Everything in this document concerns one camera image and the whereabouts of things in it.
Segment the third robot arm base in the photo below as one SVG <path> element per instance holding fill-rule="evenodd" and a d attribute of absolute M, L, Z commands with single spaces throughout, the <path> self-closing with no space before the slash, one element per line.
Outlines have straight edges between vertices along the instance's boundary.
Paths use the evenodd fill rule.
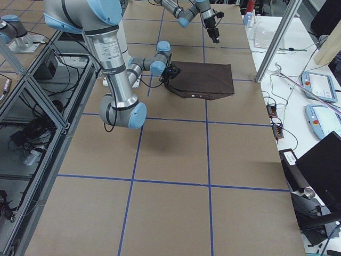
<path fill-rule="evenodd" d="M 40 45 L 46 43 L 44 38 L 29 33 L 17 15 L 1 17 L 1 41 L 9 45 L 14 53 L 34 53 Z"/>

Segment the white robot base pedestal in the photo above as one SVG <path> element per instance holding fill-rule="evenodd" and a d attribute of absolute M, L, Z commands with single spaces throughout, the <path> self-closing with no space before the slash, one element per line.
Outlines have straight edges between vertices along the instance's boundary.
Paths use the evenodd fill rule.
<path fill-rule="evenodd" d="M 128 52 L 128 46 L 127 46 L 127 42 L 126 42 L 126 36 L 125 36 L 125 31 L 124 31 L 124 25 L 123 25 L 123 21 L 121 20 L 119 23 L 119 30 L 117 32 L 117 38 L 118 38 L 118 43 L 119 43 L 119 47 L 124 59 L 124 63 L 125 63 L 125 67 L 128 68 L 129 64 L 129 60 L 131 58 L 131 56 L 129 55 Z M 103 79 L 102 85 L 104 87 L 108 87 L 108 83 L 106 78 Z M 140 86 L 140 79 L 138 79 L 133 85 L 132 88 L 139 88 Z"/>

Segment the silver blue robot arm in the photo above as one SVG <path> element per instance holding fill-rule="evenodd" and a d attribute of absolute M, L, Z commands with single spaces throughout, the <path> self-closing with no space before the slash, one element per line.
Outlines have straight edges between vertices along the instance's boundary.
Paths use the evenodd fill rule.
<path fill-rule="evenodd" d="M 210 39 L 215 44 L 220 42 L 220 32 L 217 26 L 224 17 L 224 12 L 214 10 L 210 1 L 190 1 L 191 5 L 186 10 L 179 5 L 178 1 L 156 0 L 153 2 L 171 13 L 183 28 L 186 28 L 197 15 L 200 15 L 202 26 Z"/>
<path fill-rule="evenodd" d="M 132 86 L 143 71 L 161 75 L 169 67 L 171 46 L 160 41 L 153 57 L 132 58 L 126 66 L 117 36 L 122 17 L 119 1 L 44 2 L 46 24 L 65 33 L 82 34 L 106 77 L 110 94 L 100 104 L 103 122 L 139 129 L 145 122 L 147 107 L 133 93 Z"/>

